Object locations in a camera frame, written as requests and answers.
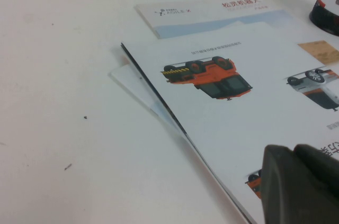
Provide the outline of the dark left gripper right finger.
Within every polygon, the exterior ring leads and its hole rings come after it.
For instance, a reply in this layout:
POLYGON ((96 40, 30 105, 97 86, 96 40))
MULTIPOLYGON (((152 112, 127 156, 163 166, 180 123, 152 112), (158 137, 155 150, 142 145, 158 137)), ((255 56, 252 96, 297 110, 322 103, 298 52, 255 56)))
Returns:
POLYGON ((320 182, 338 195, 338 160, 305 144, 296 145, 293 152, 320 182))

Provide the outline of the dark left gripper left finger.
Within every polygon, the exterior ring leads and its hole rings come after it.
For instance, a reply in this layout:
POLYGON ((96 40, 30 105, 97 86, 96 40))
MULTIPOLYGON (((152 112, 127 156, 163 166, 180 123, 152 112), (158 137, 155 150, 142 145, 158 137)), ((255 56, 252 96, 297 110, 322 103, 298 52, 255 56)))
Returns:
POLYGON ((265 223, 338 223, 333 195, 287 147, 265 147, 261 177, 265 223))

